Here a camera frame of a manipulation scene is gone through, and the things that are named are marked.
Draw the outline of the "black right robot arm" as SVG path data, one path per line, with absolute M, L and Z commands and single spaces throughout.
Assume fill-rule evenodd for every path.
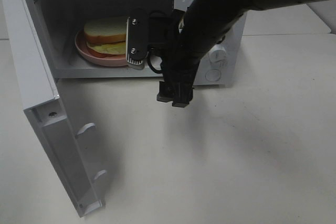
M 193 98 L 201 59 L 249 10 L 268 10 L 326 0 L 193 0 L 185 12 L 149 19 L 150 52 L 162 60 L 156 99 L 183 108 Z

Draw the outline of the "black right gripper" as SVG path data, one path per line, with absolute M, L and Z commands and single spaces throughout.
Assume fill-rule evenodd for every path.
M 186 59 L 188 51 L 180 42 L 180 24 L 185 12 L 174 9 L 170 14 L 154 10 L 149 14 L 149 51 L 161 58 L 163 75 L 156 100 L 172 102 L 173 107 L 185 108 L 193 100 L 193 84 L 198 65 Z M 174 84 L 174 92 L 167 84 Z

